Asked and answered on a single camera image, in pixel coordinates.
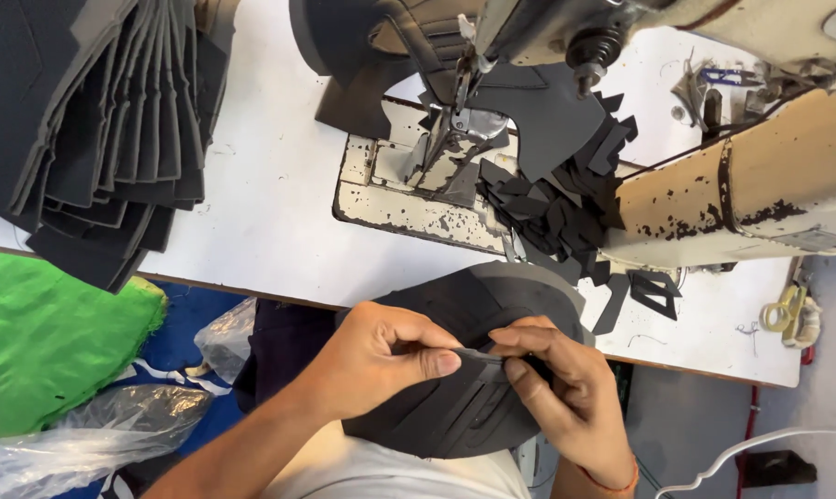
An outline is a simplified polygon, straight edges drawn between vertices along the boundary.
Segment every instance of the left hand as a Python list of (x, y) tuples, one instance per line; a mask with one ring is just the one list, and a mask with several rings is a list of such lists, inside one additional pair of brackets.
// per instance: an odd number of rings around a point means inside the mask
[[(394, 355), (398, 341), (412, 353)], [(287, 386), (325, 421), (366, 414), (402, 389), (452, 374), (461, 343), (427, 316), (374, 302), (357, 304), (320, 353)]]

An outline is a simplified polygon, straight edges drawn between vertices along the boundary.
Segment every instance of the red pipe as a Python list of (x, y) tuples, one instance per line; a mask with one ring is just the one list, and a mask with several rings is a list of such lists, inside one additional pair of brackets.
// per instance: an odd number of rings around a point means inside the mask
[[(757, 413), (759, 412), (759, 387), (754, 385), (751, 387), (751, 414), (748, 414), (748, 426), (745, 429), (745, 440), (751, 439), (753, 436), (753, 425), (757, 421)], [(735, 458), (735, 466), (738, 467), (738, 485), (735, 487), (735, 499), (742, 499), (742, 483), (745, 481), (745, 461), (747, 460), (747, 452), (742, 451), (738, 457)]]

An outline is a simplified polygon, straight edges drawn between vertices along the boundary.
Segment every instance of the clear plastic sheet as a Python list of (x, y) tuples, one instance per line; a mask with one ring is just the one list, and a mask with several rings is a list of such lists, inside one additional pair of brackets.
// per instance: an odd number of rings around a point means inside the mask
[(255, 302), (255, 298), (247, 298), (200, 329), (194, 337), (202, 358), (230, 384), (240, 374), (251, 353), (248, 337), (255, 328)]
[(208, 391), (138, 384), (105, 391), (48, 431), (0, 438), (0, 499), (43, 499), (130, 462), (168, 454), (211, 404)]

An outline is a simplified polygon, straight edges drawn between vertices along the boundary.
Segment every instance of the white cable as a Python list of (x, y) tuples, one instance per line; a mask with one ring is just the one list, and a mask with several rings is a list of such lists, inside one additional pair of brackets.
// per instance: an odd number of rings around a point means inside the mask
[(658, 499), (662, 495), (669, 493), (669, 492), (680, 492), (682, 490), (692, 490), (697, 488), (703, 479), (711, 478), (717, 470), (723, 466), (723, 462), (726, 462), (727, 459), (733, 457), (734, 455), (738, 454), (739, 452), (747, 449), (752, 448), (756, 445), (763, 444), (766, 442), (770, 442), (772, 440), (778, 440), (779, 438), (790, 437), (792, 435), (805, 435), (807, 433), (836, 433), (836, 426), (810, 426), (810, 427), (794, 427), (794, 428), (785, 428), (783, 430), (778, 430), (777, 432), (767, 433), (765, 435), (760, 435), (758, 437), (754, 437), (744, 442), (734, 445), (725, 451), (723, 454), (720, 454), (717, 457), (717, 460), (713, 462), (710, 468), (703, 473), (698, 473), (695, 481), (690, 483), (689, 485), (673, 485), (670, 487), (663, 487), (658, 490), (655, 494), (655, 499)]

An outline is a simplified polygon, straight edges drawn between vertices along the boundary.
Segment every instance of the sewing machine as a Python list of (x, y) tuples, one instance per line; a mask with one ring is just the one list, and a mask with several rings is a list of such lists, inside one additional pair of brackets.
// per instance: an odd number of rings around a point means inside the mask
[[(291, 0), (291, 16), (304, 59), (332, 76), (317, 120), (351, 133), (333, 203), (341, 220), (509, 257), (524, 256), (534, 234), (547, 243), (533, 246), (561, 261), (598, 247), (646, 267), (836, 253), (836, 0)], [(557, 200), (588, 210), (601, 178), (635, 172), (618, 163), (629, 125), (605, 125), (605, 96), (591, 93), (638, 32), (661, 26), (769, 63), (753, 94), (765, 109), (796, 101), (779, 120), (715, 132), (697, 152), (619, 180), (589, 210), (603, 219), (604, 242), (576, 249), (558, 225), (551, 236), (549, 211), (534, 230), (530, 218), (544, 216), (505, 206), (531, 194), (499, 192), (483, 165), (554, 186)], [(382, 97), (415, 71), (427, 89), (421, 106)], [(801, 95), (816, 88), (829, 94)], [(576, 193), (554, 173), (606, 126), (611, 167), (598, 163), (584, 176), (595, 184)], [(569, 166), (571, 176), (587, 166)], [(581, 231), (580, 242), (592, 239)]]

